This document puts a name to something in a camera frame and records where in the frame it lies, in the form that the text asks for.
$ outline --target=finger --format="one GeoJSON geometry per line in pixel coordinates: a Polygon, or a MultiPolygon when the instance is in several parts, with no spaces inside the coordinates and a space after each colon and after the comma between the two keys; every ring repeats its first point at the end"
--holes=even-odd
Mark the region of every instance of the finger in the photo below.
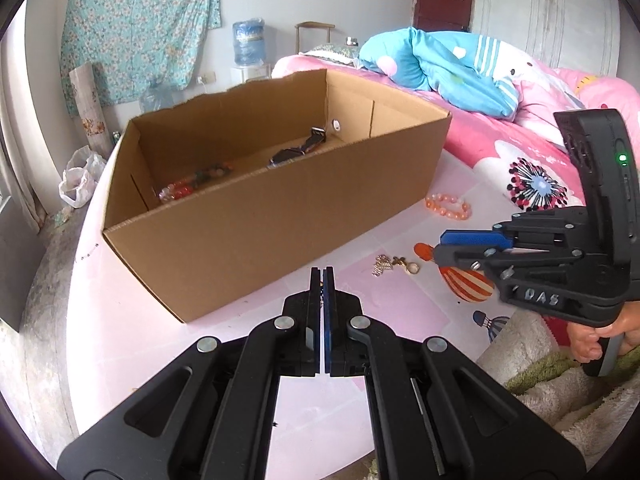
{"type": "Polygon", "coordinates": [[[602,347],[599,344],[577,341],[571,344],[571,350],[577,361],[588,363],[602,357],[602,347]]]}
{"type": "Polygon", "coordinates": [[[598,334],[596,334],[595,329],[591,326],[569,323],[566,330],[571,340],[597,341],[599,338],[598,334]]]}
{"type": "Polygon", "coordinates": [[[618,355],[625,355],[631,352],[636,346],[629,344],[627,341],[623,341],[620,345],[620,350],[618,351],[618,355]]]}
{"type": "Polygon", "coordinates": [[[595,331],[600,337],[615,337],[629,330],[637,329],[639,322],[640,303],[635,301],[633,303],[626,303],[620,311],[618,319],[612,324],[604,328],[597,328],[595,331]]]}

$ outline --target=blue gripper pad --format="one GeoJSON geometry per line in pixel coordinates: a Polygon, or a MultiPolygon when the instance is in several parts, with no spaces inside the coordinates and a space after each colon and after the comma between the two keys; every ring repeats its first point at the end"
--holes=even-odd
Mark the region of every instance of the blue gripper pad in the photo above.
{"type": "Polygon", "coordinates": [[[513,249],[513,240],[498,231],[448,230],[440,237],[442,245],[480,245],[500,250],[513,249]]]}

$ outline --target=hot air balloon print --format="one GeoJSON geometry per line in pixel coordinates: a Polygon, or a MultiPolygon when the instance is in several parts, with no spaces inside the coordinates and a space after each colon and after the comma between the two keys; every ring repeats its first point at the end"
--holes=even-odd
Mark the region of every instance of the hot air balloon print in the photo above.
{"type": "MultiPolygon", "coordinates": [[[[414,252],[425,262],[433,261],[433,247],[430,245],[416,244],[414,252]]],[[[461,300],[480,303],[494,293],[494,284],[482,272],[456,267],[439,267],[438,270],[451,291],[461,300]]]]}
{"type": "Polygon", "coordinates": [[[493,319],[489,319],[486,314],[480,310],[474,312],[474,322],[480,327],[487,329],[489,333],[489,341],[493,342],[495,337],[507,324],[509,318],[507,316],[498,316],[493,319]]]}

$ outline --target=human hand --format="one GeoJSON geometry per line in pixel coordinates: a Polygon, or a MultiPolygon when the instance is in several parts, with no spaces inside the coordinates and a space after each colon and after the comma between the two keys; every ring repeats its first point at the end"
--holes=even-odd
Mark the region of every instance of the human hand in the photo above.
{"type": "Polygon", "coordinates": [[[625,303],[618,319],[604,328],[592,328],[577,323],[569,323],[567,333],[571,340],[571,352],[581,363],[588,363],[602,357],[602,348],[598,343],[601,337],[614,337],[622,333],[625,338],[620,346],[620,355],[624,355],[640,345],[640,301],[625,303]]]}

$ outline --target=curtain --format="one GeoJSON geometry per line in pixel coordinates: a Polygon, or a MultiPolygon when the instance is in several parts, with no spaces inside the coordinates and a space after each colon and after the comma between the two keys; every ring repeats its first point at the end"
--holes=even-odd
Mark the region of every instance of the curtain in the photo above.
{"type": "Polygon", "coordinates": [[[68,0],[60,52],[66,107],[78,115],[69,73],[91,63],[100,105],[137,101],[153,81],[184,90],[220,0],[68,0]]]}
{"type": "Polygon", "coordinates": [[[37,232],[42,226],[42,220],[38,216],[33,188],[29,183],[9,120],[2,83],[2,63],[0,63],[0,147],[0,193],[3,196],[10,195],[19,204],[25,219],[37,232]]]}

